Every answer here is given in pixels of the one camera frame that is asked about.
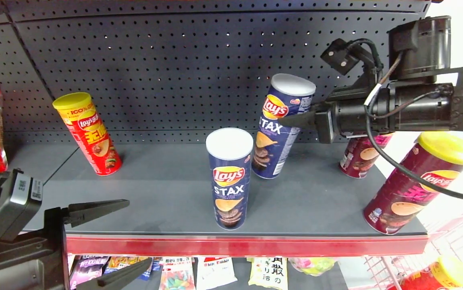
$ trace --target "chip can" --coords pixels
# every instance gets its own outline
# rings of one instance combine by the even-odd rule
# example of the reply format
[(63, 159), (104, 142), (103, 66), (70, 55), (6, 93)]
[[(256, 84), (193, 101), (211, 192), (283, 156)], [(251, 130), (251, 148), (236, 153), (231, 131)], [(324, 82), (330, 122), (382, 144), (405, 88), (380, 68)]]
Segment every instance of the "chip can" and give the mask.
[[(454, 257), (440, 256), (428, 267), (404, 277), (401, 290), (447, 290), (463, 287), (463, 263)], [(397, 290), (392, 284), (386, 290)]]
[(316, 85), (290, 74), (276, 74), (262, 106), (258, 125), (253, 172), (261, 178), (275, 178), (296, 140), (300, 128), (280, 125), (279, 118), (308, 112)]
[(89, 93), (59, 97), (52, 106), (60, 113), (84, 156), (99, 176), (117, 172), (122, 165), (106, 127), (95, 110)]
[[(423, 132), (401, 165), (446, 188), (463, 170), (463, 140), (447, 132)], [(395, 234), (438, 194), (395, 168), (365, 207), (364, 219), (380, 233)]]
[(217, 224), (238, 229), (246, 220), (253, 137), (238, 128), (222, 128), (206, 138)]
[[(385, 148), (393, 133), (379, 135), (375, 141), (380, 148)], [(367, 137), (353, 138), (348, 142), (344, 156), (339, 162), (340, 170), (349, 177), (364, 178), (378, 159), (378, 151)]]

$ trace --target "red shelf edge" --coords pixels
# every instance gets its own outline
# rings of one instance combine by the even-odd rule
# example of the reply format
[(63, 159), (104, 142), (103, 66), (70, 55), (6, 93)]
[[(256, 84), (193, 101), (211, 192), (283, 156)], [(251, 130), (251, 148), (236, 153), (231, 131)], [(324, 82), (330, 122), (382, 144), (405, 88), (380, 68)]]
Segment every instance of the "red shelf edge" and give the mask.
[(140, 256), (357, 257), (423, 253), (428, 235), (391, 237), (183, 237), (67, 235), (73, 254)]

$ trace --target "blue lay's stax can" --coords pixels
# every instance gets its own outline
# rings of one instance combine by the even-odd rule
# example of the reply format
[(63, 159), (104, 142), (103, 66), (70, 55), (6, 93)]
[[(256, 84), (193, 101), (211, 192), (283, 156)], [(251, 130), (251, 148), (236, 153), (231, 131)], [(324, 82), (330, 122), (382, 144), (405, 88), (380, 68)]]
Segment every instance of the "blue lay's stax can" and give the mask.
[(215, 219), (223, 229), (237, 229), (246, 220), (253, 137), (242, 129), (222, 128), (208, 135), (206, 149)]
[(262, 107), (252, 169), (261, 178), (280, 174), (300, 128), (284, 127), (278, 119), (308, 112), (316, 85), (290, 74), (276, 74)]

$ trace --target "yellow plastic lid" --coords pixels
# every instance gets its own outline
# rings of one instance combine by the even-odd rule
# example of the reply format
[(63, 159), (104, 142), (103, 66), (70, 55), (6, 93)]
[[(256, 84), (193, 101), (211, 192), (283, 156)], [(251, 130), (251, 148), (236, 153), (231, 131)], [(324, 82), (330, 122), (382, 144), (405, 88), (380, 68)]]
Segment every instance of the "yellow plastic lid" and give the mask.
[(56, 101), (53, 101), (52, 106), (56, 110), (68, 110), (73, 108), (86, 107), (90, 103), (91, 96), (89, 93), (77, 92), (58, 97)]
[(417, 143), (433, 156), (449, 163), (463, 165), (463, 140), (448, 132), (423, 132)]
[(449, 282), (452, 282), (457, 287), (463, 287), (463, 263), (459, 259), (440, 256), (437, 262)]

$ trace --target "white plastic lid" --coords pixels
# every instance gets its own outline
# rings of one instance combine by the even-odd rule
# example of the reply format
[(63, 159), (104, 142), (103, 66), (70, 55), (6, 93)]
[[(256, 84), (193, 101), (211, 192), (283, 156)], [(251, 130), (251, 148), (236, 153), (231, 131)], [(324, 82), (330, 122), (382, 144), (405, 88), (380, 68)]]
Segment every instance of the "white plastic lid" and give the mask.
[(292, 74), (275, 74), (272, 76), (270, 84), (278, 91), (294, 97), (305, 97), (316, 92), (316, 85), (312, 81)]
[(239, 128), (222, 128), (208, 135), (206, 150), (221, 160), (237, 160), (251, 154), (253, 137)]

